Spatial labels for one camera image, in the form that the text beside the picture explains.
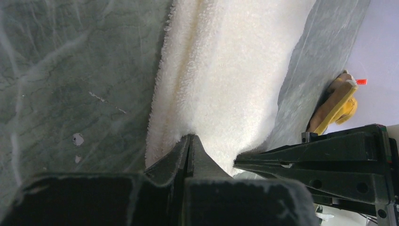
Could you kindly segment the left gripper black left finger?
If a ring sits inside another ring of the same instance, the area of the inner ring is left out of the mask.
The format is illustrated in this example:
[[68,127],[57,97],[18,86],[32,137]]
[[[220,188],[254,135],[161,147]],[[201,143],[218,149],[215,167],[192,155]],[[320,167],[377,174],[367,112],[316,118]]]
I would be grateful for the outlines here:
[[17,191],[3,226],[179,226],[190,156],[185,136],[140,173],[41,173]]

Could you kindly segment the yellow brown towel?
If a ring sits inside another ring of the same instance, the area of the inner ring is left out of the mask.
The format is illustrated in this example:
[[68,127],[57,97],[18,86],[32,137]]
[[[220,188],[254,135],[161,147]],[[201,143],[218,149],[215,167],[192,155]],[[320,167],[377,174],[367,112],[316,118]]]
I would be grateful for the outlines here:
[[328,86],[325,92],[327,98],[315,110],[306,131],[322,135],[330,124],[341,125],[348,121],[358,108],[354,97],[358,88],[356,79],[343,70]]

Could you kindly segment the cream white towel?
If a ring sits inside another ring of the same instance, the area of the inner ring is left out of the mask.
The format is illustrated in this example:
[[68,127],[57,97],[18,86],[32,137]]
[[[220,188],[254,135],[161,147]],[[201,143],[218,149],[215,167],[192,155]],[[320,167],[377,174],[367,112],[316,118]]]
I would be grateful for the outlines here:
[[175,0],[146,139],[152,166],[196,134],[227,174],[272,132],[279,92],[313,0]]

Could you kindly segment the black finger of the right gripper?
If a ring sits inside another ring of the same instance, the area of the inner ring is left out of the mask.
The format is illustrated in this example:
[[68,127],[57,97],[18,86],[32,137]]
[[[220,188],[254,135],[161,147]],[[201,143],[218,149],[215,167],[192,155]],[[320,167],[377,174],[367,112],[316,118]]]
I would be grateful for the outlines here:
[[377,206],[393,203],[392,185],[388,184],[386,176],[377,173],[299,169],[260,163],[236,163],[235,167],[264,178],[297,180],[308,187],[316,203],[324,205],[356,202]]
[[384,151],[387,128],[380,124],[312,136],[309,142],[284,145],[263,153],[239,154],[234,165],[290,164],[316,161],[377,161]]

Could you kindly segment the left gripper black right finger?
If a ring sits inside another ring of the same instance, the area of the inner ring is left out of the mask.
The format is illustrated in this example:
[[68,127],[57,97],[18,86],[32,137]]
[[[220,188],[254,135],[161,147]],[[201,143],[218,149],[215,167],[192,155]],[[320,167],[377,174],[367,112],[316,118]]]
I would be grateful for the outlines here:
[[184,226],[317,226],[311,194],[294,180],[233,179],[190,135]]

